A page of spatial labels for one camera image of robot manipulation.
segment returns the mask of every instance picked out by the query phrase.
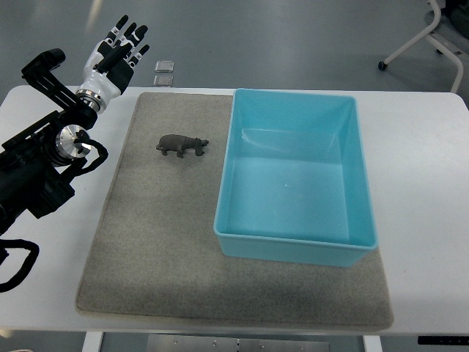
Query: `light blue container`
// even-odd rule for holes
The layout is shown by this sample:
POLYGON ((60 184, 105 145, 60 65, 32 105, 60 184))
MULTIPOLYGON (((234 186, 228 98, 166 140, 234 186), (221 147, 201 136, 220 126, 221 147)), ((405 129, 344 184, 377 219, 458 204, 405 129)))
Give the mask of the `light blue container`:
POLYGON ((214 230, 233 257, 347 267, 376 249, 355 99, 236 90, 214 230))

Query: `dark gray toy animal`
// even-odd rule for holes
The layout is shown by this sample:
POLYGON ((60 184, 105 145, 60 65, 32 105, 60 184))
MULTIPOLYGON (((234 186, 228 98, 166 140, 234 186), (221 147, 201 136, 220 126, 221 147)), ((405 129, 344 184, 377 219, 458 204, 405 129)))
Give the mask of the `dark gray toy animal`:
POLYGON ((202 150, 208 144, 206 139, 191 138, 186 136, 180 136, 178 134, 166 134, 160 138, 160 142, 156 146, 157 150, 161 151, 164 156, 168 155, 168 150, 173 150, 178 158, 184 158, 184 150, 195 149, 197 156, 204 155, 202 150))

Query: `silver metal flange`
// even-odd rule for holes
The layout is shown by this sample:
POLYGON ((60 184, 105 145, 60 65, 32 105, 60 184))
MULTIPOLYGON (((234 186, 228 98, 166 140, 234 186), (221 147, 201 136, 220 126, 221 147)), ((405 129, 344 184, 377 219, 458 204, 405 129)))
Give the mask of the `silver metal flange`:
POLYGON ((81 101, 96 112, 106 109, 106 103, 101 96, 89 89, 79 89, 75 94, 81 99, 81 101))
POLYGON ((86 143, 75 143, 77 132, 86 130, 79 125, 63 127, 56 136, 57 152, 67 159, 84 158, 91 152, 92 146, 86 143))

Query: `black cable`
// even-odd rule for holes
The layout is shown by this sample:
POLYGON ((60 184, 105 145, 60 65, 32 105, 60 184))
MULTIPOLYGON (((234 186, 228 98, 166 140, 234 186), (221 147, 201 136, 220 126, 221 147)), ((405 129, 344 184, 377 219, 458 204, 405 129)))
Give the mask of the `black cable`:
POLYGON ((28 257, 24 260, 20 270, 7 282, 0 284, 0 293, 7 292, 17 287, 28 276, 37 256, 39 255, 39 246, 33 242, 25 240, 0 240, 0 257, 2 261, 8 257, 6 248, 23 248, 29 250, 28 257))
POLYGON ((99 165, 104 163, 104 161, 108 158, 109 153, 108 153, 108 150, 101 143, 90 139, 85 131, 82 130, 82 131, 77 132, 77 137, 78 138, 75 139, 73 143, 75 144, 85 143, 85 144, 92 145, 93 147, 96 148, 97 154, 98 154, 98 157, 89 166, 85 167, 84 169, 78 170, 76 172, 75 176, 80 176, 80 175, 84 175, 88 172, 95 170, 99 165))

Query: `white table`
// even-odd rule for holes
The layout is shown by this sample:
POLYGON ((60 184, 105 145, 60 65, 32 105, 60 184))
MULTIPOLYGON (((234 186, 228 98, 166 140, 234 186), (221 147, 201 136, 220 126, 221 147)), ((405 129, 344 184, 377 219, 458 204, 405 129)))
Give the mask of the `white table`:
MULTIPOLYGON (((26 211, 2 236, 34 241, 41 252, 25 282, 0 294, 0 329, 326 332, 160 326, 149 320, 91 318, 76 312, 81 272, 142 92, 231 95, 233 90, 128 88, 111 101, 90 130, 93 139, 110 152, 104 165, 75 179, 75 196, 57 212, 36 220, 26 211)), ((392 327, 380 334, 469 334, 469 111, 465 104, 451 93, 318 93, 351 95, 358 102, 380 251, 395 315, 392 327)), ((57 108, 28 86, 14 88, 0 107, 0 142, 57 108)), ((0 267, 3 281, 19 268, 23 258, 15 257, 0 267)))

